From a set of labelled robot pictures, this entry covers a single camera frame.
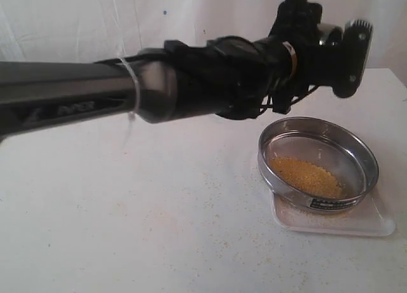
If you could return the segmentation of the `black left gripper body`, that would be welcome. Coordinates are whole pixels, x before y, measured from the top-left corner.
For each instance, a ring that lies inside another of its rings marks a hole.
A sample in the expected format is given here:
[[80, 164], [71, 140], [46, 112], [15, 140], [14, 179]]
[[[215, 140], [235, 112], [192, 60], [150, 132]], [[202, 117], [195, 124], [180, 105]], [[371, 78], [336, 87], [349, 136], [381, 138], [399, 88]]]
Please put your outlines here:
[[318, 25], [322, 22], [322, 5], [309, 0], [283, 0], [270, 30], [270, 38], [289, 49], [291, 65], [288, 77], [283, 77], [277, 93], [303, 92], [301, 87], [327, 85], [329, 61], [335, 46], [319, 44]]

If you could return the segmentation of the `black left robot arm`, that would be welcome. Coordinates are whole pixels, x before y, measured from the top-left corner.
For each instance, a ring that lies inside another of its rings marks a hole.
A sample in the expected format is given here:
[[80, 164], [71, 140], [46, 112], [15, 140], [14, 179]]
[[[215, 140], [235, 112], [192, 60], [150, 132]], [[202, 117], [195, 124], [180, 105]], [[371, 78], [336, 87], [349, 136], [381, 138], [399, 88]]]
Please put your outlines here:
[[283, 0], [267, 37], [223, 36], [89, 64], [1, 63], [1, 136], [128, 112], [150, 123], [216, 114], [285, 114], [321, 86], [352, 95], [335, 69], [343, 32], [325, 31], [323, 7]]

